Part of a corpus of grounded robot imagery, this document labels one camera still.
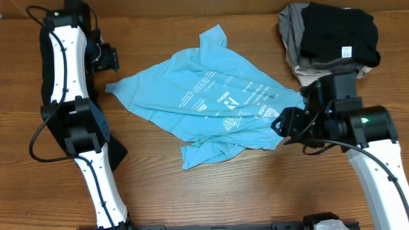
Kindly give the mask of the light blue printed t-shirt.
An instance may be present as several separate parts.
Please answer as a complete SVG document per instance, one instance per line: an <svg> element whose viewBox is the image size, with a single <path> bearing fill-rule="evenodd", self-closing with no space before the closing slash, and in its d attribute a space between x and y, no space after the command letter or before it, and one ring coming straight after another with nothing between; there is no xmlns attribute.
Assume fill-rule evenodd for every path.
<svg viewBox="0 0 409 230"><path fill-rule="evenodd" d="M131 113L181 139L183 169L227 161L243 150L274 150L272 122L287 107L304 107L235 51L220 26L160 64L106 86Z"/></svg>

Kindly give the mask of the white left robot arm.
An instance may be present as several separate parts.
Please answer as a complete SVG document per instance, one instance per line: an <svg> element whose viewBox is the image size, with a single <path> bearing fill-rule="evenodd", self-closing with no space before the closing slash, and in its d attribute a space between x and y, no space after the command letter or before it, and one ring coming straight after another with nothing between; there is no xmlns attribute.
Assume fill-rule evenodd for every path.
<svg viewBox="0 0 409 230"><path fill-rule="evenodd" d="M65 152L62 160L74 160L81 170L97 229L131 229L112 173L128 151L112 136L93 87L95 73L119 70L118 52L102 40L96 13L84 1L46 10L40 25L41 127Z"/></svg>

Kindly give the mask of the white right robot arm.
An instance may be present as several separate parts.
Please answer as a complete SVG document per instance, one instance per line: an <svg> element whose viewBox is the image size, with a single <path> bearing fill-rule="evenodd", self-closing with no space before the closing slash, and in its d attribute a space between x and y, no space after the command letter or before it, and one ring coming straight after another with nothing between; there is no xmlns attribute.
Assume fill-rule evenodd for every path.
<svg viewBox="0 0 409 230"><path fill-rule="evenodd" d="M351 72L320 77L300 89L305 107L287 107L272 122L286 144L340 146L359 177L376 229L408 229L408 181L388 110L364 107Z"/></svg>

